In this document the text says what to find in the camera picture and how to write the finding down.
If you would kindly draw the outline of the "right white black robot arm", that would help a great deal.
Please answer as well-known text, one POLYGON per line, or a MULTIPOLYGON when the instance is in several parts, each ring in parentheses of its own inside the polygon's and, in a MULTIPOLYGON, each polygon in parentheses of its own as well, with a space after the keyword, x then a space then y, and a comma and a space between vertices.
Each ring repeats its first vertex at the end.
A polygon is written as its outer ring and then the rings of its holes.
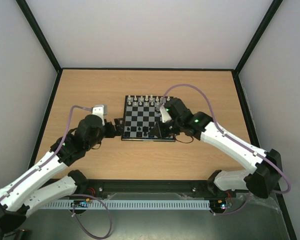
POLYGON ((266 199, 274 192, 282 177, 281 154, 275 149, 266 151, 240 139, 221 127, 204 112, 193 114, 179 98, 166 103, 155 103, 161 119, 156 122, 151 135, 163 139, 180 133, 210 144, 237 161, 244 169, 217 170, 208 183, 208 191, 219 196, 226 190, 248 190, 266 199))

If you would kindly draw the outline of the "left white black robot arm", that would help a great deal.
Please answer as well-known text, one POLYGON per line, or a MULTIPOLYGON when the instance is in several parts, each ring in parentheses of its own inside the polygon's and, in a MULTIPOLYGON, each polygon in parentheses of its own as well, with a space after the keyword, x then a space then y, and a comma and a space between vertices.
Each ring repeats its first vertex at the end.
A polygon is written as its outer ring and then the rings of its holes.
POLYGON ((120 136, 115 123, 94 114, 87 115, 78 126, 65 135, 34 166, 12 183, 0 189, 0 230, 9 233, 44 205, 59 198, 82 193, 88 179, 79 170, 72 170, 60 180, 46 184, 59 172, 83 158, 104 138, 120 136))

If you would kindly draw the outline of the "black rook corner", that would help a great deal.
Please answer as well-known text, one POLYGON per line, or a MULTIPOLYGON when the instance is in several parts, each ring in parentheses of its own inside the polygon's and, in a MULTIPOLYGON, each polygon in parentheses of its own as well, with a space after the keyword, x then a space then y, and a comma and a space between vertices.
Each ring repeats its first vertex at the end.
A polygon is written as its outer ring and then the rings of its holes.
POLYGON ((126 138, 129 138, 129 137, 130 137, 130 132, 125 132, 124 136, 125 136, 126 138))

